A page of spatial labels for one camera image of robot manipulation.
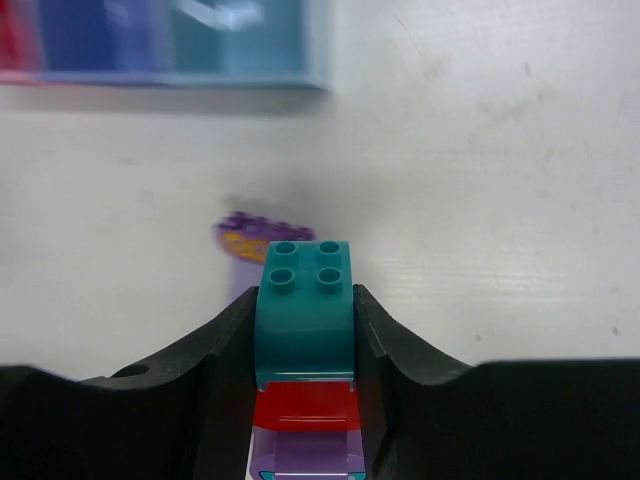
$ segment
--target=purple lego brick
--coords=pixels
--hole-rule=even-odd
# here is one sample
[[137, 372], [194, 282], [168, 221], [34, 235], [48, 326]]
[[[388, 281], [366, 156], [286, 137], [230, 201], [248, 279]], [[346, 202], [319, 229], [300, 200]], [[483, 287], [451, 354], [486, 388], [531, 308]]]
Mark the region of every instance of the purple lego brick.
[[274, 432], [254, 428], [250, 473], [254, 480], [364, 479], [360, 430]]
[[247, 288], [260, 284], [269, 242], [315, 239], [310, 228], [294, 227], [286, 222], [271, 222], [265, 217], [255, 217], [244, 212], [234, 212], [221, 223], [212, 225], [211, 236], [234, 257], [232, 301]]
[[244, 212], [234, 212], [220, 224], [214, 225], [212, 234], [230, 255], [259, 263], [264, 263], [270, 242], [315, 239], [310, 228], [271, 222], [265, 217], [254, 217]]

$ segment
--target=red object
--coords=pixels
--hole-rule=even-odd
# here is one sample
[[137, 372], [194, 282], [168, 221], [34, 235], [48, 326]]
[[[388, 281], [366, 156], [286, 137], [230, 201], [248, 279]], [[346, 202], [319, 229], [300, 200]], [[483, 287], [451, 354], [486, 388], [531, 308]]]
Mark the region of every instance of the red object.
[[0, 68], [16, 68], [18, 49], [9, 7], [6, 0], [0, 0]]
[[358, 395], [345, 382], [273, 382], [258, 392], [253, 423], [278, 432], [360, 430]]

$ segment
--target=lego stud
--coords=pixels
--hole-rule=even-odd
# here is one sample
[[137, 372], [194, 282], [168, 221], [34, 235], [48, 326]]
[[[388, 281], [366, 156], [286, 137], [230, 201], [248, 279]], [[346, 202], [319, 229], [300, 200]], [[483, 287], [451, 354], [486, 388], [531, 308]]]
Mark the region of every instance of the lego stud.
[[336, 268], [323, 268], [318, 272], [316, 285], [323, 293], [339, 293], [342, 289], [342, 272]]
[[337, 242], [322, 242], [318, 245], [318, 262], [322, 265], [336, 265], [341, 260], [340, 245]]
[[298, 261], [298, 245], [293, 242], [280, 242], [276, 245], [275, 257], [281, 265], [291, 265]]
[[288, 268], [277, 268], [269, 275], [269, 286], [271, 291], [278, 295], [286, 295], [295, 290], [296, 276], [293, 270]]

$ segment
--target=white table surface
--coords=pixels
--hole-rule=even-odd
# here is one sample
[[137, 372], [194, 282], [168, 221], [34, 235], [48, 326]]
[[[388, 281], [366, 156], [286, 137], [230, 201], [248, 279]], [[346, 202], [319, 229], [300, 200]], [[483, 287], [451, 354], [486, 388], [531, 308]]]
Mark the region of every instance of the white table surface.
[[338, 0], [335, 88], [0, 89], [0, 363], [110, 375], [213, 318], [244, 208], [477, 363], [640, 354], [636, 0]]

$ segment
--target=red lego brick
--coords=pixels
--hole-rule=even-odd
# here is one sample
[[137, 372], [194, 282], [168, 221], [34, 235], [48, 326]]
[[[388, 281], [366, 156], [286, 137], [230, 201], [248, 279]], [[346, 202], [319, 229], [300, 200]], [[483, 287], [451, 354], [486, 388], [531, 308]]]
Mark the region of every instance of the red lego brick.
[[253, 423], [279, 432], [359, 430], [358, 396], [346, 382], [272, 382], [258, 392]]

